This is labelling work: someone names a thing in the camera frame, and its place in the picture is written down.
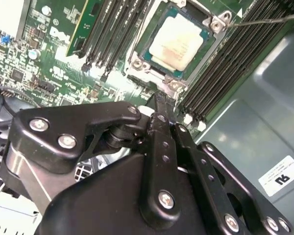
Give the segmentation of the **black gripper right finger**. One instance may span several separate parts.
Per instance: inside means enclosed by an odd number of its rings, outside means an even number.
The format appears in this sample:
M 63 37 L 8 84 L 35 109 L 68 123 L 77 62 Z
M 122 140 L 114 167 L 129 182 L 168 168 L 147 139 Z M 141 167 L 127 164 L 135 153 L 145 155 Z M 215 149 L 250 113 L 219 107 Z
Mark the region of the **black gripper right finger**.
M 294 235 L 289 220 L 211 143 L 175 123 L 182 211 L 170 235 Z

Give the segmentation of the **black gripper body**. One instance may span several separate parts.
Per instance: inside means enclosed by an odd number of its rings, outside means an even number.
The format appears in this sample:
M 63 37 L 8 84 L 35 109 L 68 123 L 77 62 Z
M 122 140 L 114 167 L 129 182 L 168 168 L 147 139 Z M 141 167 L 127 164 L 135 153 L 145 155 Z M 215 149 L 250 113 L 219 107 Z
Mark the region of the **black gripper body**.
M 187 173 L 178 172 L 181 214 L 169 229 L 143 219 L 139 196 L 143 156 L 119 160 L 59 193 L 48 205 L 38 235 L 217 235 L 199 209 Z

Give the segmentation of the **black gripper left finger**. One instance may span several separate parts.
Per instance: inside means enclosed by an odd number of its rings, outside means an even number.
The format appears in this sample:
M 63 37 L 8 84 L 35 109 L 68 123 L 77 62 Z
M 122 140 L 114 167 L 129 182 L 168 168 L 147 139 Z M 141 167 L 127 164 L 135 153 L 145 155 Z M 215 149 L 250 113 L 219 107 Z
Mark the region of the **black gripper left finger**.
M 140 213 L 150 227 L 170 228 L 181 211 L 171 135 L 174 100 L 155 93 L 147 106 L 151 116 L 124 101 L 21 110 L 12 120 L 0 176 L 43 216 L 65 189 L 139 154 Z

